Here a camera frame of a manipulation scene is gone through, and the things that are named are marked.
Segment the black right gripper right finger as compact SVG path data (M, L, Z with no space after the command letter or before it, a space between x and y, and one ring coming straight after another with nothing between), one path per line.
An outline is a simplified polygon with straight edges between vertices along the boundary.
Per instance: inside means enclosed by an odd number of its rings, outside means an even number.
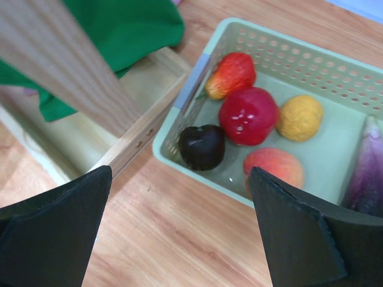
M255 167L249 177L273 286L381 286L382 219Z

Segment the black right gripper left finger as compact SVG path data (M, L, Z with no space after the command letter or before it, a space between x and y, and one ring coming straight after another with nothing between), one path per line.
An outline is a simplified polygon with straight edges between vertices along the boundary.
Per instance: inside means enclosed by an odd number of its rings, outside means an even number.
M1 286L81 286L112 179L101 166L1 208Z

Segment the dark purple fake eggplant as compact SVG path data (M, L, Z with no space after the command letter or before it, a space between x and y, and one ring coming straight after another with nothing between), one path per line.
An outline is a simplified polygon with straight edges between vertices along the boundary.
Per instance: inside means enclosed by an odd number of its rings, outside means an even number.
M341 206L382 217L382 132L372 115L366 118L357 161Z

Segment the orange fake peach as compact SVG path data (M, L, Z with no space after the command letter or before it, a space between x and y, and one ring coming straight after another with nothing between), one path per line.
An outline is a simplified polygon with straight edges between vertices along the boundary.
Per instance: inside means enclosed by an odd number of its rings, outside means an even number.
M305 172L301 162L287 151L279 148L260 148L249 153L244 162L245 187L250 193L248 178L253 167L260 167L284 182L302 189Z

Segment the yellow fake lemon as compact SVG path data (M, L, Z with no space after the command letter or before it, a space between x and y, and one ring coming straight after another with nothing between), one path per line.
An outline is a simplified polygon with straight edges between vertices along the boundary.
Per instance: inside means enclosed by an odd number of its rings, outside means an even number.
M318 100L307 94L301 94L283 104L276 130L284 138L304 142L317 133L323 115L323 106Z

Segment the red fake apple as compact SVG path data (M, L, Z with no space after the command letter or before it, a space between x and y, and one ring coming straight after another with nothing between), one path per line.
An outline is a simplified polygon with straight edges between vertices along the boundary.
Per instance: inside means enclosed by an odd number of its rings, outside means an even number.
M261 144L275 128L279 107L265 89L246 87L231 92L218 112L218 122L237 145Z

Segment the small dark fake plum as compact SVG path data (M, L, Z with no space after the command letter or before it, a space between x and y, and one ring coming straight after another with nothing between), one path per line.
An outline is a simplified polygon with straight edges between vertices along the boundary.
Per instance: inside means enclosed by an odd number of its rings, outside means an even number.
M224 158L224 130L213 124L186 127L179 136L178 149L185 164L192 170L216 168Z

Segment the red fake chili pepper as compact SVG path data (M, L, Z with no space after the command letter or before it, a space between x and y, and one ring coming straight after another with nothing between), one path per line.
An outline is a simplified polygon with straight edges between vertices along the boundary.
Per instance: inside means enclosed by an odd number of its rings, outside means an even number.
M205 84L205 91L211 99L224 99L235 90L251 87L256 77L253 58L249 54L231 52L219 62Z

